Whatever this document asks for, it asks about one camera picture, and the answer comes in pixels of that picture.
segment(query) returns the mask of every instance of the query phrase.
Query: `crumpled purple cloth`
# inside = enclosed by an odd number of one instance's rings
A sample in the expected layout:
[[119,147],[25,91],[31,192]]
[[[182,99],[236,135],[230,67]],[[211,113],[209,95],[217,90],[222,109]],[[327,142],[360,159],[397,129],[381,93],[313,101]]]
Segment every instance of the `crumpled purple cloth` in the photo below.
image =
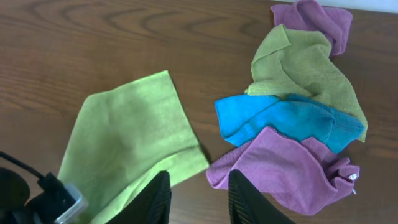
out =
[[299,143],[270,127],[215,161],[206,176],[213,188],[228,189],[228,174],[234,169],[259,191],[303,215],[314,215],[351,194],[359,177],[358,166],[339,158],[315,138]]
[[288,29],[320,31],[331,43],[330,55],[346,50],[349,27],[353,15],[345,9],[321,7],[315,0],[298,0],[292,5],[271,7],[275,26],[284,24]]

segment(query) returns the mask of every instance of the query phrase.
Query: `brown wooden tabletop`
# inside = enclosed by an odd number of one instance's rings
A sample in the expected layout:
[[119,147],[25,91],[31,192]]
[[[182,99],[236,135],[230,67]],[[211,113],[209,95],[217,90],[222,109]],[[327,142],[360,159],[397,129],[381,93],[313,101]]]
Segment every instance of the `brown wooden tabletop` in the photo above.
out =
[[[214,102],[252,82],[251,60],[272,29],[254,0],[0,0],[0,150],[58,172],[85,98],[168,69],[212,161],[233,149]],[[357,195],[297,223],[398,223],[398,15],[351,10],[347,50],[333,58],[369,122],[343,152],[361,166]],[[35,178],[23,174],[39,193]],[[170,223],[229,223],[228,193],[204,172],[172,189]]]

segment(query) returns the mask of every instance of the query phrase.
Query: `folded corner of green cloth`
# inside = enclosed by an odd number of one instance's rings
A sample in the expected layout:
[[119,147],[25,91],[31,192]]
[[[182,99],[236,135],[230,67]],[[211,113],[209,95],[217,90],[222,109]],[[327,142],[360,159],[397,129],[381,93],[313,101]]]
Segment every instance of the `folded corner of green cloth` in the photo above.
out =
[[209,163],[168,71],[89,96],[76,119],[58,178],[89,202],[78,223],[106,223],[162,170],[171,185]]
[[358,139],[364,142],[368,122],[349,80],[330,61],[331,44],[319,31],[274,27],[252,61],[254,83],[249,95],[291,93],[309,97],[357,117],[365,126]]

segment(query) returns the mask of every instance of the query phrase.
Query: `wire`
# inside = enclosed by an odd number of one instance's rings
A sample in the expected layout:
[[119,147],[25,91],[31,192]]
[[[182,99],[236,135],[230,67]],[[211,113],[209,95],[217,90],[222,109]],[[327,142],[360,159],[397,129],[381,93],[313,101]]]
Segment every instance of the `wire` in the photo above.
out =
[[22,169],[24,169],[24,170],[30,172],[31,174],[35,175],[35,176],[38,177],[39,179],[44,178],[44,176],[43,176],[41,173],[39,173],[38,171],[36,171],[36,170],[33,169],[32,167],[30,167],[30,166],[24,164],[23,162],[21,162],[21,161],[15,159],[15,158],[13,158],[12,156],[6,154],[5,152],[1,152],[1,151],[0,151],[0,157],[3,157],[3,158],[5,158],[6,160],[12,162],[13,164],[19,166],[20,168],[22,168]]

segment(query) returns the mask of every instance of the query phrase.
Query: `washcloth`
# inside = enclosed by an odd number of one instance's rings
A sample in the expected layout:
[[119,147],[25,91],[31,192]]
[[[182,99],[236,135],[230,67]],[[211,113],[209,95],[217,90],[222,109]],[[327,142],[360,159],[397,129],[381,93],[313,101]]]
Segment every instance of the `washcloth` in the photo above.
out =
[[215,103],[221,136],[235,146],[254,139],[264,127],[303,141],[314,136],[334,153],[342,151],[364,130],[355,117],[300,95],[237,95]]
[[359,177],[358,166],[339,158],[315,138],[299,143],[270,127],[212,163],[206,177],[213,188],[228,189],[228,174],[235,169],[259,191],[303,215],[314,215],[348,196]]
[[249,95],[291,93],[309,97],[358,118],[365,130],[368,122],[348,79],[329,60],[330,43],[320,32],[273,28],[258,48],[252,62]]
[[346,50],[349,27],[353,15],[345,9],[321,7],[316,0],[298,0],[292,5],[271,7],[275,26],[284,24],[289,29],[320,31],[331,44],[330,55]]
[[108,222],[159,173],[175,185],[208,167],[168,71],[89,96],[58,178],[89,206],[79,223]]

